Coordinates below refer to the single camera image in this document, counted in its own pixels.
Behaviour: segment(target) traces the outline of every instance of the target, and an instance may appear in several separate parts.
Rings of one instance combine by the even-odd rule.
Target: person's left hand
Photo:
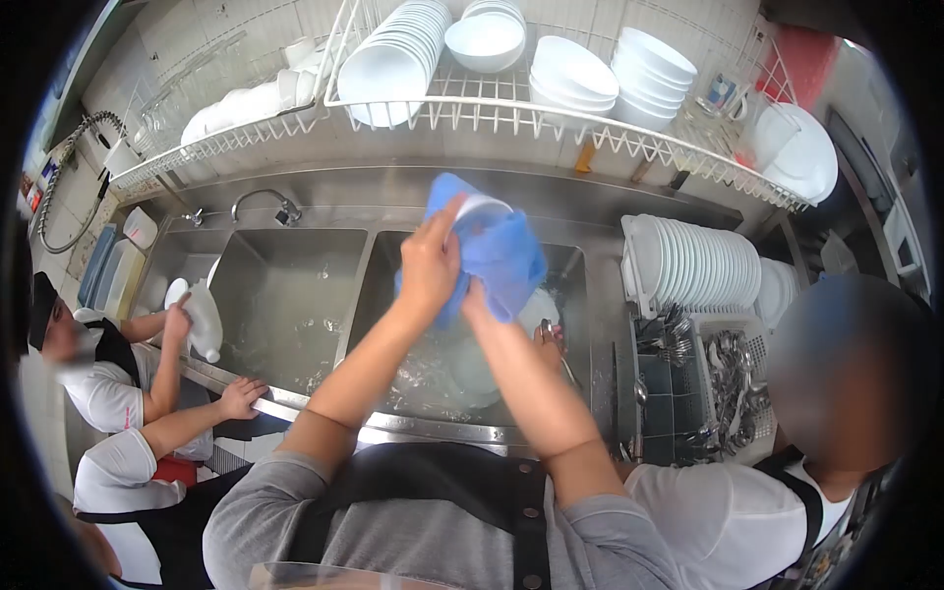
[[[403,275],[399,301],[425,328],[432,323],[459,276],[459,238],[451,231],[465,194],[457,194],[400,246]]]
[[[561,346],[558,344],[563,340],[564,336],[561,333],[560,326],[554,326],[551,331],[553,332],[550,336],[547,336],[541,327],[538,326],[534,329],[534,344],[537,346],[538,354],[541,355],[541,360],[555,373],[561,371],[561,358],[564,356],[565,352],[561,350]]]
[[[269,391],[269,386],[260,379],[237,377],[230,383],[220,396],[220,409],[225,419],[250,420],[259,415],[259,410],[253,410],[254,401]]]

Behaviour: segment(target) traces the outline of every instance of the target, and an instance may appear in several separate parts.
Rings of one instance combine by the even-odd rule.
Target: black cap
[[[29,344],[42,350],[42,341],[46,338],[46,326],[49,316],[56,305],[59,294],[49,277],[40,272],[33,275],[33,305],[29,310]]]

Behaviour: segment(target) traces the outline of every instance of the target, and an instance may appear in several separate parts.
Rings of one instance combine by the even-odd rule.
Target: blue cloth
[[[449,199],[459,193],[481,194],[481,191],[453,174],[439,175],[432,182],[424,219],[445,207]],[[475,220],[466,216],[453,231],[459,237],[462,266],[455,291],[436,316],[436,326],[447,327],[459,313],[472,277],[481,279],[485,302],[492,315],[505,324],[514,321],[548,273],[544,251],[528,227],[524,212]],[[398,294],[400,281],[397,271]]]

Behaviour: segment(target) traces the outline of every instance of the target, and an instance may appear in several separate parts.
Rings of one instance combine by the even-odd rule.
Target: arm
[[[562,508],[585,497],[625,496],[597,424],[583,401],[516,322],[502,324],[485,307],[481,283],[472,280],[463,313],[485,353],[514,421],[554,481]]]
[[[312,394],[276,450],[313,457],[327,476],[350,456],[358,430],[390,388],[396,368],[455,289],[459,239],[449,230],[462,202],[452,199],[403,243],[399,297]]]
[[[189,296],[186,294],[181,297],[164,315],[164,338],[160,344],[158,372],[154,376],[151,391],[142,392],[145,424],[177,409],[177,399],[180,397],[180,351],[192,324],[190,315],[182,307]]]
[[[158,335],[164,329],[167,312],[150,313],[140,317],[123,320],[121,333],[131,343],[144,342]]]
[[[141,428],[141,435],[154,452],[155,459],[160,459],[224,420],[256,417],[259,411],[253,410],[251,405],[268,389],[262,381],[239,377],[223,391],[218,400],[169,413]]]

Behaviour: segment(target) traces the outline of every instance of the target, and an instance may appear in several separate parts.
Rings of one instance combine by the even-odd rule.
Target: plastic bottle
[[[190,298],[183,304],[184,311],[194,322],[187,339],[208,362],[218,362],[220,346],[223,345],[223,323],[216,301],[204,278],[190,288],[190,293]]]

